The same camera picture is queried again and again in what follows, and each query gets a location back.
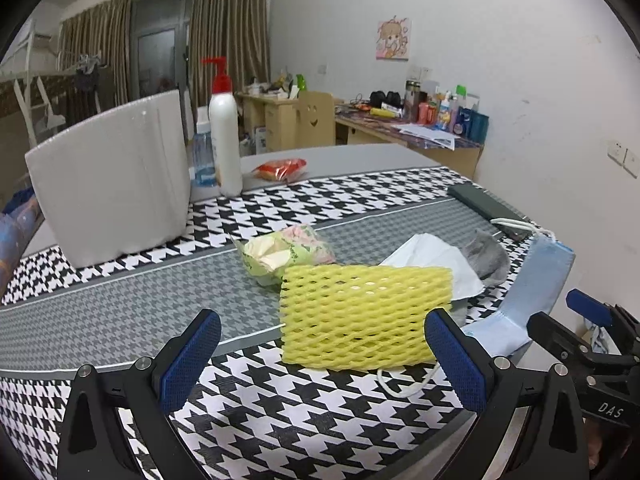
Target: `screw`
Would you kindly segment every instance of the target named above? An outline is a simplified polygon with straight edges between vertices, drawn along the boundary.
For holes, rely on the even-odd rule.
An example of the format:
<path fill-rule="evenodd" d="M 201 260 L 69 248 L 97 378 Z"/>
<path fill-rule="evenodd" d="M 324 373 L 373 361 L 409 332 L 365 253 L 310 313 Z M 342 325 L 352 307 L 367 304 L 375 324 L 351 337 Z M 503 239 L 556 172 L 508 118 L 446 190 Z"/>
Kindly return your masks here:
<path fill-rule="evenodd" d="M 82 365 L 78 368 L 78 375 L 80 377 L 87 377 L 91 373 L 91 365 Z"/>
<path fill-rule="evenodd" d="M 494 364 L 500 368 L 500 370 L 507 370 L 511 366 L 511 362 L 506 357 L 502 356 L 495 358 Z"/>
<path fill-rule="evenodd" d="M 136 368 L 138 370 L 146 370 L 151 366 L 152 360 L 151 357 L 141 357 L 136 361 Z"/>
<path fill-rule="evenodd" d="M 569 370 L 567 370 L 566 366 L 564 366 L 562 363 L 556 363 L 556 365 L 554 366 L 554 370 L 559 376 L 565 376 L 569 373 Z"/>

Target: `desk clutter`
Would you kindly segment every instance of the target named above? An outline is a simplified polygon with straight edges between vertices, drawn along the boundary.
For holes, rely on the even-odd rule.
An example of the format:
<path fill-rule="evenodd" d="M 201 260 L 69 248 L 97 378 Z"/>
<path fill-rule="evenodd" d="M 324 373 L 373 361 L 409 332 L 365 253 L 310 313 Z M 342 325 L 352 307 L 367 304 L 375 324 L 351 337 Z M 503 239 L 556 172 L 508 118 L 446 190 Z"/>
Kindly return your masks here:
<path fill-rule="evenodd" d="M 374 116 L 402 119 L 408 123 L 407 126 L 418 124 L 418 127 L 403 128 L 402 132 L 437 143 L 454 137 L 430 133 L 430 130 L 450 132 L 482 145 L 489 127 L 489 117 L 478 111 L 480 98 L 467 94 L 466 87 L 462 85 L 452 92 L 442 89 L 436 81 L 407 80 L 404 100 L 398 92 L 375 91 L 368 102 L 357 98 L 352 104 Z M 453 142 L 442 145 L 454 148 Z"/>

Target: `blue gripper pad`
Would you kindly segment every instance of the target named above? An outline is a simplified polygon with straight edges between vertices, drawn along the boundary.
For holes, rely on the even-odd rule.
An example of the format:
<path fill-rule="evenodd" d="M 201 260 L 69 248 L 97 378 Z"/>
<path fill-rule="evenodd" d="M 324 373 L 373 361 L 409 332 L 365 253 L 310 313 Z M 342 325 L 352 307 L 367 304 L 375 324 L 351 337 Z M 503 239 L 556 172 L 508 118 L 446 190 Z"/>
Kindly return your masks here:
<path fill-rule="evenodd" d="M 441 308 L 427 314 L 424 320 L 424 337 L 462 406 L 470 412 L 481 413 L 488 398 L 485 376 L 466 353 L 461 339 L 472 338 L 465 336 Z"/>
<path fill-rule="evenodd" d="M 597 326 L 611 326 L 611 312 L 603 305 L 583 291 L 574 288 L 566 295 L 566 306 L 585 317 Z"/>
<path fill-rule="evenodd" d="M 164 357 L 172 353 L 175 355 L 179 348 L 175 359 L 170 364 L 167 363 L 166 371 L 162 373 L 160 370 L 161 375 L 156 387 L 158 402 L 165 415 L 184 406 L 193 385 L 216 350 L 221 332 L 218 314 L 212 310 L 203 310 L 181 336 L 172 338 L 160 351 L 156 362 L 163 368 L 161 354 L 165 352 Z"/>

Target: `mask ear loop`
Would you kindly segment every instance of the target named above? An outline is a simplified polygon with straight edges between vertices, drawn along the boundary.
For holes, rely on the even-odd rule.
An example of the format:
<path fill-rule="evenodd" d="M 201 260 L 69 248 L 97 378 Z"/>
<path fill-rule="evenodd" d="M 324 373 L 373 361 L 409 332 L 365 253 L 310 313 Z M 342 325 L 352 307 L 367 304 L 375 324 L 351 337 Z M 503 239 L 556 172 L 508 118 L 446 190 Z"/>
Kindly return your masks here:
<path fill-rule="evenodd" d="M 510 227 L 512 229 L 520 229 L 523 231 L 531 231 L 532 233 L 536 233 L 539 235 L 545 235 L 551 238 L 553 243 L 556 243 L 558 240 L 556 239 L 556 234 L 549 229 L 543 229 L 542 227 L 537 227 L 528 222 L 523 222 L 521 220 L 514 220 L 511 218 L 494 218 L 491 220 L 491 224 L 494 225 L 503 225 L 505 227 Z M 413 384 L 412 386 L 406 387 L 404 390 L 400 392 L 393 391 L 385 382 L 384 377 L 382 376 L 382 368 L 378 369 L 377 377 L 378 382 L 383 390 L 386 391 L 390 396 L 395 397 L 396 399 L 406 399 L 407 397 L 414 396 L 415 394 L 419 394 L 423 388 L 431 381 L 435 373 L 440 368 L 440 364 L 436 363 L 436 365 L 427 373 L 426 377 L 419 384 Z"/>
<path fill-rule="evenodd" d="M 406 399 L 407 397 L 414 396 L 415 394 L 419 394 L 423 388 L 431 381 L 435 373 L 440 368 L 440 364 L 436 363 L 436 365 L 429 370 L 426 377 L 419 384 L 412 384 L 411 386 L 406 387 L 404 390 L 400 392 L 395 392 L 391 388 L 389 388 L 385 382 L 384 377 L 382 376 L 382 368 L 378 368 L 378 382 L 382 389 L 385 390 L 390 396 L 395 397 L 396 399 Z"/>
<path fill-rule="evenodd" d="M 546 235 L 551 238 L 553 243 L 556 243 L 558 241 L 558 239 L 556 238 L 556 234 L 553 231 L 550 231 L 549 229 L 543 229 L 542 227 L 537 227 L 533 224 L 523 222 L 521 220 L 513 220 L 511 218 L 494 218 L 493 220 L 490 220 L 490 222 L 494 225 L 503 225 L 505 227 L 511 227 L 512 229 L 521 229 L 523 231 L 531 231 L 539 235 Z"/>

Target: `glass door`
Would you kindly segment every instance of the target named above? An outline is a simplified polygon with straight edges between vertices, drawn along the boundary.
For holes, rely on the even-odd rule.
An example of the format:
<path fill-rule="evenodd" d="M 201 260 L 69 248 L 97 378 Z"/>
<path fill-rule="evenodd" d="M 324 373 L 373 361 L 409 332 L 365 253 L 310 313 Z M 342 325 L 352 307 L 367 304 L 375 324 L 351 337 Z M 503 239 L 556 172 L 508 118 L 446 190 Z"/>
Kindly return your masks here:
<path fill-rule="evenodd" d="M 140 99 L 187 85 L 193 0 L 133 0 L 131 94 Z"/>

